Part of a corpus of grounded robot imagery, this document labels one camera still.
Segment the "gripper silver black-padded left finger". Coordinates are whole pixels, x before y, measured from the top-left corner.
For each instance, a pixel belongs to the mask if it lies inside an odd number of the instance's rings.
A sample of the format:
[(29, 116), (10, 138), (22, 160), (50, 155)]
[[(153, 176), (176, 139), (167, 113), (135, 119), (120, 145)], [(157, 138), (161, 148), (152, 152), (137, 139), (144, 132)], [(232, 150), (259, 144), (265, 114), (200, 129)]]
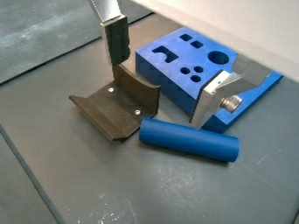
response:
[(129, 37), (127, 16), (121, 14), (117, 0), (88, 0), (97, 17), (111, 65), (115, 67), (129, 58)]

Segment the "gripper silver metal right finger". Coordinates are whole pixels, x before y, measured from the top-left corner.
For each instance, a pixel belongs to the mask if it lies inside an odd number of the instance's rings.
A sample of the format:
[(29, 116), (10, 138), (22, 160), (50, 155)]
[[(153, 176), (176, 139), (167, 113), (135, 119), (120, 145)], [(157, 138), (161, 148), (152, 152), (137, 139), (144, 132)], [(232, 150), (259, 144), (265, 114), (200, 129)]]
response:
[(231, 73), (219, 70), (208, 84), (200, 88), (191, 115), (191, 126), (195, 129), (203, 126), (220, 109), (232, 113), (241, 103), (237, 94), (256, 88), (272, 72), (241, 54), (236, 56), (231, 69)]

